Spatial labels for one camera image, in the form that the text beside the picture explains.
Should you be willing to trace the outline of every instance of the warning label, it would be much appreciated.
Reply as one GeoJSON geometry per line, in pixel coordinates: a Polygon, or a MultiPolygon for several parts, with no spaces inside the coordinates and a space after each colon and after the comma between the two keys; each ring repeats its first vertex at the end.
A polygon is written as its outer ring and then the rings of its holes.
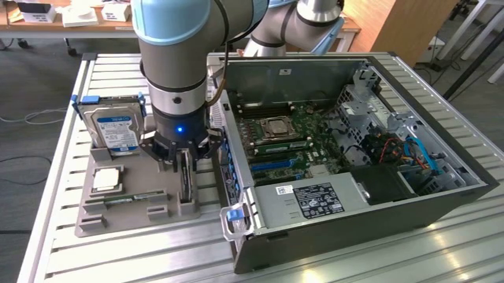
{"type": "Polygon", "coordinates": [[[126,152],[139,146],[135,132],[130,130],[133,124],[129,116],[98,118],[98,126],[107,148],[115,152],[126,152]]]}
{"type": "Polygon", "coordinates": [[[330,183],[298,187],[294,195],[306,219],[345,211],[330,183]]]}

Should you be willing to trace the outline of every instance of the gray carpet floor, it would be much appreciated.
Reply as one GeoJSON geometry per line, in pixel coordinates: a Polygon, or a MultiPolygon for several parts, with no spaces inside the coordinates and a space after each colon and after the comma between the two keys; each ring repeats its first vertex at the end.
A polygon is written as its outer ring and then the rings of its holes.
{"type": "MultiPolygon", "coordinates": [[[[463,18],[448,21],[440,31],[440,38],[448,41],[460,26],[463,18]]],[[[490,37],[483,47],[492,40],[490,37]]],[[[28,113],[55,109],[68,105],[79,68],[79,58],[66,53],[63,40],[28,40],[32,49],[23,50],[16,43],[8,51],[0,51],[0,116],[20,119],[28,113]]],[[[71,40],[79,53],[137,53],[135,40],[71,40]]],[[[465,70],[482,49],[468,61],[459,60],[465,70]]],[[[500,46],[468,81],[472,81],[504,54],[500,46]]],[[[474,122],[496,145],[504,149],[504,78],[498,84],[488,84],[490,72],[455,100],[453,105],[474,122]]],[[[433,72],[432,79],[440,73],[433,72]]],[[[449,69],[435,88],[443,94],[463,71],[449,69]]],[[[428,79],[425,71],[419,71],[428,79]]],[[[54,113],[38,121],[59,119],[63,113],[54,113]]],[[[52,158],[62,123],[34,126],[24,123],[0,122],[0,159],[23,155],[42,155],[52,158]]],[[[32,182],[47,176],[48,165],[43,160],[14,160],[0,164],[0,178],[19,182],[32,182]]],[[[0,230],[30,230],[34,225],[44,184],[15,185],[0,180],[0,230]]],[[[16,281],[22,259],[28,244],[28,235],[0,234],[0,282],[16,281]]]]}

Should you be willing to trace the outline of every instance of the blue latch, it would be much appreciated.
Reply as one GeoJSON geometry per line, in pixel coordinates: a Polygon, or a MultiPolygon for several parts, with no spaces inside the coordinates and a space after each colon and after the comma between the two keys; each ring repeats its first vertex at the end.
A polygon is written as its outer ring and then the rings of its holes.
{"type": "Polygon", "coordinates": [[[244,209],[241,208],[230,210],[226,214],[228,214],[228,221],[237,221],[245,218],[244,209]]]}
{"type": "Polygon", "coordinates": [[[82,104],[99,104],[101,97],[99,96],[84,96],[80,101],[82,104]]]}
{"type": "Polygon", "coordinates": [[[141,110],[142,110],[142,116],[146,117],[147,116],[147,111],[145,109],[145,96],[142,93],[139,93],[139,104],[141,104],[141,110]]]}
{"type": "Polygon", "coordinates": [[[72,104],[72,108],[74,108],[74,110],[76,111],[76,113],[79,114],[79,118],[80,118],[80,120],[82,120],[82,116],[80,116],[80,112],[79,112],[79,104],[78,104],[78,99],[79,99],[79,96],[78,95],[72,95],[72,97],[70,98],[70,100],[71,100],[71,104],[72,104]]]}

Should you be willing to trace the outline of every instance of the metal workbench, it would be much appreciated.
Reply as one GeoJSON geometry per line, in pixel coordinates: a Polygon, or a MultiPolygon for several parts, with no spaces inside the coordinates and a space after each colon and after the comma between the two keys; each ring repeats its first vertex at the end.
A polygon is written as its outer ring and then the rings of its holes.
{"type": "MultiPolygon", "coordinates": [[[[503,181],[502,151],[405,63],[387,53],[373,55],[494,177],[503,181]]],[[[146,94],[139,60],[138,54],[101,54],[95,60],[83,61],[74,94],[146,94]]],[[[383,96],[397,111],[405,110],[387,85],[383,96]]],[[[70,108],[19,282],[376,283],[504,279],[504,186],[424,229],[237,275],[230,245],[222,237],[211,164],[206,161],[197,174],[201,218],[76,238],[74,226],[90,141],[86,127],[70,108]]]]}

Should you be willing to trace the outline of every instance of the white cable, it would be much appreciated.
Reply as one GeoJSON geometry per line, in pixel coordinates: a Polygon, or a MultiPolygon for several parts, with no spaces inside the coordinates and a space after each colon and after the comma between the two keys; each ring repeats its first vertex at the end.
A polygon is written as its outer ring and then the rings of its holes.
{"type": "Polygon", "coordinates": [[[66,108],[47,109],[47,110],[40,111],[40,112],[34,112],[34,113],[30,113],[27,116],[24,116],[23,119],[18,119],[18,120],[8,120],[8,119],[4,119],[3,117],[0,117],[0,121],[4,121],[6,123],[26,122],[27,124],[31,124],[31,125],[48,125],[48,124],[55,124],[58,122],[64,121],[64,119],[59,119],[59,120],[48,121],[48,122],[31,122],[31,119],[34,119],[39,115],[54,113],[54,112],[66,112],[66,108]]]}

